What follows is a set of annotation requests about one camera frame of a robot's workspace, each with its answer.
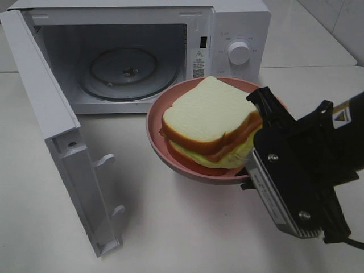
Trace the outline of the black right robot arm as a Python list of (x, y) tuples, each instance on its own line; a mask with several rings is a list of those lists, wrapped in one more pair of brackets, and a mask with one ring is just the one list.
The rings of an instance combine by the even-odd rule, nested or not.
[(335, 186), (358, 179), (363, 169), (363, 94), (333, 105), (323, 101), (294, 119), (269, 88), (247, 96), (263, 126), (254, 135), (242, 189), (259, 193), (275, 226), (307, 239), (363, 248), (351, 231)]

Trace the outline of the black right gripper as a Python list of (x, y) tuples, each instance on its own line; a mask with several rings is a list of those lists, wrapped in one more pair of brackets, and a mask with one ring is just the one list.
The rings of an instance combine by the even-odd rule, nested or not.
[(312, 181), (290, 171), (269, 175), (243, 168), (241, 188), (257, 190), (280, 231), (301, 239), (323, 233), (325, 243), (346, 242), (351, 230), (333, 187), (359, 178), (360, 101), (333, 106), (324, 100), (295, 120), (267, 86), (246, 99), (257, 108), (263, 128), (284, 128), (285, 141)]

